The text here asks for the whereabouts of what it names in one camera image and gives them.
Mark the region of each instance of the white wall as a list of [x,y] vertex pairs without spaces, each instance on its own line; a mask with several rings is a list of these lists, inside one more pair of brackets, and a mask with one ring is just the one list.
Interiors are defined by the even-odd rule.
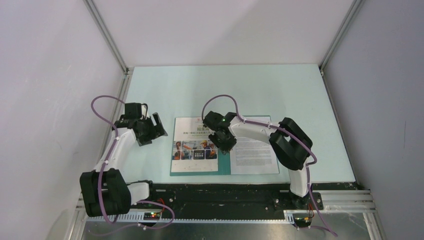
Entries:
[[96,0],[129,66],[319,64],[353,0]]
[[0,239],[61,239],[123,75],[82,0],[1,1],[0,61]]
[[366,1],[325,76],[388,239],[422,239],[424,2]]

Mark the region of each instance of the booklet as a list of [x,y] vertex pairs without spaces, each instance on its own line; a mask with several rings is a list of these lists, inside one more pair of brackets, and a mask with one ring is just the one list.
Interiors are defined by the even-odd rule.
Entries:
[[[269,116],[248,117],[269,122]],[[171,152],[171,176],[278,174],[277,157],[271,145],[238,137],[234,148],[224,155],[209,140],[212,131],[200,117],[177,117]]]

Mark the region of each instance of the robotic arm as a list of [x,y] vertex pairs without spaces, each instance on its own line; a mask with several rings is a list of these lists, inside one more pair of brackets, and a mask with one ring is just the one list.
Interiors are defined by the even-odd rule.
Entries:
[[115,130],[112,129],[109,144],[94,170],[82,173],[79,178],[88,216],[102,216],[98,195],[99,173],[115,139],[116,144],[109,155],[101,179],[103,205],[107,214],[126,214],[131,205],[150,196],[151,182],[140,181],[127,184],[119,170],[123,167],[128,152],[136,142],[139,146],[143,146],[152,143],[152,140],[160,136],[168,135],[162,126],[159,115],[153,113],[156,122],[154,125],[147,110],[146,104],[126,103],[125,113],[114,123],[118,137],[115,137]]
[[[295,204],[307,203],[309,196],[305,165],[309,154],[294,139],[287,140],[286,138],[289,136],[270,127],[244,123],[234,112],[229,112],[222,116],[219,113],[210,111],[204,118],[203,124],[214,131],[213,134],[209,135],[209,139],[224,154],[228,153],[236,145],[239,137],[255,139],[270,144],[279,162],[288,168],[292,201]],[[286,117],[281,122],[267,122],[266,124],[268,126],[280,126],[299,138],[309,148],[312,147],[311,139],[292,119]]]

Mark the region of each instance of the purple hose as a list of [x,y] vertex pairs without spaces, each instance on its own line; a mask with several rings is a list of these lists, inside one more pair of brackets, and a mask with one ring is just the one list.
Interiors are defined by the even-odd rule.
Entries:
[[[112,145],[109,148],[109,151],[106,154],[106,157],[104,158],[104,161],[108,160],[109,157],[112,154],[112,151],[115,148],[115,145],[117,144],[117,137],[119,136],[118,134],[118,129],[115,126],[115,124],[109,120],[107,120],[106,118],[104,118],[103,116],[101,116],[94,108],[94,103],[96,102],[97,99],[101,99],[101,98],[110,98],[110,99],[115,99],[119,102],[121,102],[122,104],[125,104],[124,101],[122,101],[121,99],[114,97],[114,96],[110,96],[110,95],[100,95],[95,97],[92,101],[91,101],[91,110],[93,111],[93,113],[100,118],[101,120],[105,121],[106,123],[108,123],[109,125],[112,126],[113,130],[115,131],[115,138],[113,139]],[[101,165],[101,169],[100,172],[98,173],[98,182],[97,182],[97,194],[98,194],[98,202],[100,204],[100,210],[101,210],[101,214],[104,217],[104,220],[108,223],[108,224],[114,224],[117,222],[118,220],[118,215],[115,216],[115,219],[112,221],[109,220],[108,215],[106,214],[106,210],[105,210],[105,204],[103,203],[103,195],[102,195],[102,177],[103,177],[103,172],[105,171],[105,167],[106,167],[106,162],[103,162],[103,164]]]
[[313,206],[315,207],[315,209],[316,209],[316,212],[318,213],[318,215],[319,215],[319,218],[321,219],[321,221],[324,223],[324,225],[325,225],[325,227],[326,227],[326,231],[328,231],[328,232],[330,232],[331,234],[333,234],[335,237],[338,237],[338,235],[337,235],[337,233],[335,233],[329,226],[328,226],[328,224],[327,224],[327,222],[324,220],[324,218],[323,218],[323,216],[321,215],[321,213],[320,213],[320,210],[318,210],[318,207],[317,207],[317,204],[315,203],[315,200],[314,200],[314,196],[312,196],[312,189],[311,189],[311,180],[310,180],[310,178],[311,178],[311,175],[310,175],[310,172],[309,172],[309,165],[313,165],[313,164],[316,164],[317,163],[317,157],[315,156],[315,154],[311,151],[311,149],[308,147],[308,146],[306,146],[299,138],[297,138],[295,135],[293,135],[293,134],[291,134],[289,131],[287,131],[286,129],[284,129],[284,128],[281,128],[281,127],[279,127],[279,126],[275,126],[275,125],[268,125],[267,123],[264,123],[264,122],[258,122],[258,121],[252,121],[252,120],[247,120],[247,119],[245,119],[244,117],[242,117],[241,115],[240,115],[240,113],[239,113],[239,106],[238,106],[238,104],[237,104],[237,101],[234,99],[234,97],[232,97],[232,96],[230,96],[230,95],[227,95],[227,94],[221,94],[221,95],[217,95],[217,96],[214,96],[214,97],[212,97],[211,99],[209,99],[209,101],[207,101],[206,102],[206,104],[203,106],[203,109],[201,110],[201,119],[203,120],[203,118],[204,118],[204,114],[205,114],[205,109],[206,109],[206,106],[212,101],[212,100],[214,100],[214,99],[217,99],[217,98],[220,98],[220,97],[227,97],[227,98],[230,98],[233,102],[234,102],[234,105],[235,105],[235,113],[237,114],[237,118],[240,120],[240,121],[243,121],[244,123],[246,123],[246,124],[254,124],[254,125],[259,125],[259,126],[263,126],[263,127],[269,127],[269,128],[273,128],[273,129],[277,129],[278,131],[281,131],[281,132],[283,132],[283,133],[285,133],[285,134],[287,134],[287,135],[289,135],[290,136],[290,138],[292,138],[292,139],[294,139],[299,145],[301,145],[302,146],[302,148],[304,148],[306,151],[307,151],[307,153],[309,154],[309,155],[311,155],[311,157],[313,158],[313,161],[312,162],[308,162],[308,163],[306,163],[306,165],[305,165],[305,167],[306,167],[306,175],[307,175],[307,189],[308,189],[308,192],[309,192],[309,196],[310,196],[310,199],[312,200],[312,203],[313,203]]
[[96,236],[96,237],[105,237],[105,236],[109,236],[111,234],[117,233],[117,232],[119,232],[121,230],[124,230],[126,228],[129,228],[129,227],[143,227],[143,228],[146,228],[146,229],[153,229],[153,230],[155,230],[155,229],[163,229],[165,227],[168,227],[174,221],[174,219],[175,219],[175,213],[174,213],[174,211],[169,206],[166,206],[166,205],[163,205],[163,204],[154,202],[154,201],[145,201],[145,200],[138,201],[137,203],[138,204],[153,204],[153,205],[160,206],[162,208],[166,208],[166,209],[168,209],[171,212],[172,219],[171,219],[171,221],[167,222],[165,225],[157,226],[157,227],[146,226],[146,225],[143,225],[141,223],[131,223],[131,224],[124,225],[124,226],[122,226],[122,227],[120,227],[118,229],[115,229],[113,231],[107,232],[107,233],[92,233],[90,230],[88,230],[88,232],[91,235]]

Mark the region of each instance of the purple cable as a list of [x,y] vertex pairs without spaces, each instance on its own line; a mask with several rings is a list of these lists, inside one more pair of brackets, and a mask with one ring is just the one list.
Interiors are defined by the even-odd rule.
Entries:
[[101,210],[101,214],[103,215],[104,220],[108,223],[108,224],[114,224],[117,222],[118,220],[118,215],[115,216],[115,219],[112,221],[109,220],[108,215],[106,214],[106,210],[105,210],[105,204],[103,203],[103,195],[102,195],[102,177],[103,177],[103,172],[105,171],[105,167],[106,167],[106,160],[109,159],[109,157],[111,156],[115,145],[117,144],[117,137],[119,136],[118,134],[118,129],[115,126],[115,124],[109,120],[107,120],[106,118],[104,118],[103,116],[101,116],[94,108],[94,103],[96,102],[97,99],[101,99],[101,98],[110,98],[110,99],[115,99],[119,102],[121,102],[122,104],[125,104],[124,101],[122,101],[121,99],[114,97],[114,96],[110,96],[110,95],[100,95],[95,97],[92,101],[91,101],[91,110],[93,111],[93,113],[100,118],[101,120],[105,121],[106,123],[108,123],[109,125],[112,126],[113,130],[115,131],[115,138],[113,139],[112,145],[110,146],[109,151],[106,154],[106,157],[104,158],[103,164],[101,165],[101,169],[100,172],[98,173],[98,182],[97,182],[97,194],[98,194],[98,202],[100,204],[100,210]]
[[238,104],[237,104],[237,101],[236,101],[236,99],[234,99],[234,97],[232,97],[232,96],[230,96],[230,95],[227,95],[227,94],[221,94],[221,95],[217,95],[217,96],[214,96],[214,97],[212,97],[211,99],[209,99],[209,101],[207,101],[206,102],[206,104],[203,106],[203,109],[201,110],[201,119],[203,120],[203,118],[204,118],[204,114],[205,114],[205,109],[206,109],[206,106],[212,101],[212,100],[214,100],[214,99],[217,99],[217,98],[220,98],[220,97],[227,97],[227,98],[230,98],[233,102],[234,102],[234,105],[235,105],[235,113],[237,114],[237,118],[240,120],[240,121],[242,121],[242,122],[244,122],[244,123],[247,123],[247,124],[254,124],[254,125],[259,125],[259,126],[263,126],[263,127],[269,127],[269,128],[273,128],[273,129],[277,129],[277,130],[279,130],[279,131],[281,131],[281,132],[283,132],[283,133],[285,133],[285,134],[287,134],[287,135],[289,135],[290,136],[290,138],[292,138],[292,139],[294,139],[299,145],[301,145],[302,146],[302,148],[304,148],[306,151],[307,151],[307,153],[309,154],[309,155],[311,155],[311,157],[313,158],[313,161],[312,162],[308,162],[308,163],[306,163],[306,165],[305,165],[305,167],[306,167],[306,175],[307,175],[307,189],[308,189],[308,192],[309,192],[309,196],[310,196],[310,199],[312,200],[312,203],[313,203],[313,206],[315,207],[315,209],[316,209],[316,212],[318,213],[318,215],[319,215],[319,218],[321,219],[321,221],[324,223],[324,225],[325,225],[325,227],[326,227],[326,231],[328,231],[328,232],[330,232],[331,234],[333,234],[335,237],[338,237],[338,235],[337,235],[337,233],[335,233],[331,228],[330,228],[330,226],[328,226],[328,224],[327,224],[327,222],[324,220],[324,218],[323,218],[323,216],[321,215],[321,212],[320,212],[320,210],[318,210],[318,207],[317,207],[317,204],[315,203],[315,200],[314,200],[314,196],[312,196],[312,189],[311,189],[311,174],[310,174],[310,172],[309,172],[309,165],[313,165],[313,164],[316,164],[317,163],[317,157],[315,156],[315,154],[311,151],[311,149],[308,147],[308,146],[306,146],[299,138],[297,138],[295,135],[293,135],[293,134],[291,134],[289,131],[287,131],[286,129],[284,129],[284,128],[281,128],[281,127],[279,127],[279,126],[275,126],[275,125],[268,125],[267,123],[264,123],[264,122],[258,122],[258,121],[252,121],[252,120],[247,120],[247,119],[245,119],[244,117],[242,117],[240,114],[239,114],[239,106],[238,106]]
[[117,232],[119,232],[121,230],[124,230],[126,228],[129,228],[129,227],[143,227],[143,228],[146,228],[146,229],[153,229],[153,230],[155,230],[155,229],[163,229],[163,228],[169,226],[175,220],[175,213],[174,213],[174,211],[169,206],[166,206],[166,205],[163,205],[163,204],[154,202],[154,201],[146,201],[146,200],[141,200],[141,201],[138,201],[137,203],[138,204],[153,204],[153,205],[160,206],[162,208],[166,208],[166,209],[168,209],[171,212],[172,219],[171,219],[171,221],[167,222],[165,225],[157,226],[157,227],[146,226],[146,225],[143,225],[141,223],[131,223],[131,224],[124,225],[124,226],[122,226],[122,227],[120,227],[118,229],[115,229],[113,231],[107,232],[107,233],[92,233],[90,230],[88,230],[88,232],[91,235],[96,236],[96,237],[105,237],[105,236],[109,236],[111,234],[117,233]]

